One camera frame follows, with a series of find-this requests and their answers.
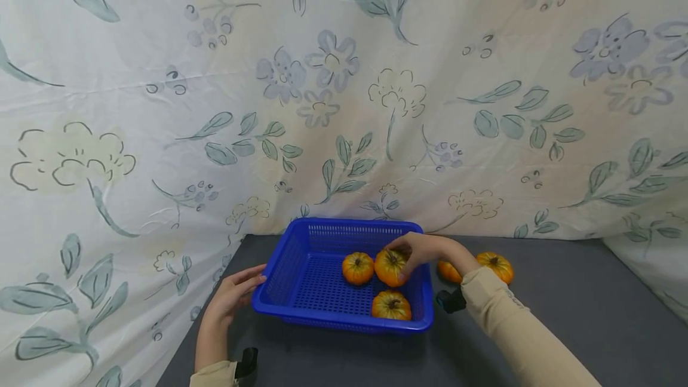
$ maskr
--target orange pumpkin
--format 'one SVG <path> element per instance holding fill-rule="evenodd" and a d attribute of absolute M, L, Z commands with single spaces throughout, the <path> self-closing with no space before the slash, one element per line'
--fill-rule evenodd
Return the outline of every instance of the orange pumpkin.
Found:
<path fill-rule="evenodd" d="M 492 269 L 503 282 L 511 284 L 514 279 L 514 271 L 511 268 L 511 263 L 504 257 L 488 251 L 480 253 L 475 258 L 479 264 Z"/>
<path fill-rule="evenodd" d="M 440 277 L 447 281 L 461 283 L 463 280 L 459 271 L 457 271 L 450 262 L 440 260 L 437 262 L 437 270 L 440 273 Z"/>
<path fill-rule="evenodd" d="M 408 278 L 399 279 L 401 269 L 406 265 L 408 256 L 396 250 L 383 250 L 375 257 L 375 273 L 390 287 L 401 287 Z"/>
<path fill-rule="evenodd" d="M 411 320 L 411 305 L 398 291 L 381 291 L 373 299 L 373 317 L 392 320 Z"/>
<path fill-rule="evenodd" d="M 365 284 L 373 277 L 373 259 L 366 253 L 349 254 L 342 262 L 342 273 L 351 284 Z"/>

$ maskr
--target table surface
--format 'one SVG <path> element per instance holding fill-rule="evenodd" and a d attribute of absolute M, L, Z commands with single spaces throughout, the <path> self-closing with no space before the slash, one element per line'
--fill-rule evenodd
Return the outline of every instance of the table surface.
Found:
<path fill-rule="evenodd" d="M 279 236 L 248 236 L 225 277 L 270 259 Z M 494 251 L 515 270 L 511 290 L 605 387 L 685 387 L 688 327 L 601 241 L 454 236 L 477 254 Z M 452 291 L 433 271 L 433 287 Z M 158 382 L 189 386 L 201 317 Z M 230 358 L 259 350 L 258 371 L 241 386 L 518 386 L 497 347 L 466 311 L 435 304 L 426 333 L 366 336 L 286 324 L 255 314 L 236 317 Z"/>

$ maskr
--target hand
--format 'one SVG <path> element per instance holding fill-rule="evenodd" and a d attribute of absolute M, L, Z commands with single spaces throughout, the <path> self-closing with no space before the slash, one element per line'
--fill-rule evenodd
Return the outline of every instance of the hand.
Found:
<path fill-rule="evenodd" d="M 237 310 L 248 305 L 251 293 L 265 282 L 266 277 L 262 275 L 265 266 L 254 266 L 223 279 L 216 295 L 208 304 L 203 319 L 208 318 L 211 322 L 228 327 L 234 320 Z"/>
<path fill-rule="evenodd" d="M 480 264 L 466 247 L 443 236 L 409 232 L 394 239 L 385 248 L 411 254 L 400 272 L 404 277 L 411 275 L 419 265 L 436 259 L 450 262 L 461 275 L 480 268 Z"/>

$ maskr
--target white cloth backdrop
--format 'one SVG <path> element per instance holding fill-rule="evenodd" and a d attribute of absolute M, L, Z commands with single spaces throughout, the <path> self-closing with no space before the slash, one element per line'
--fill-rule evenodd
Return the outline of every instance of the white cloth backdrop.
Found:
<path fill-rule="evenodd" d="M 602 237 L 688 318 L 685 0 L 0 0 L 0 39 L 6 386 L 153 386 L 300 216 Z"/>

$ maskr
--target person's left hand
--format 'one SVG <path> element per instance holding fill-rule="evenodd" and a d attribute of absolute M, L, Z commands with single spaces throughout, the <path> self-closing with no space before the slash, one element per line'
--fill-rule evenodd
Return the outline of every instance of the person's left hand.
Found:
<path fill-rule="evenodd" d="M 216 295 L 208 304 L 203 319 L 228 327 L 234 320 L 237 310 L 248 305 L 251 293 L 265 282 L 266 277 L 262 275 L 265 266 L 254 266 L 223 279 Z"/>

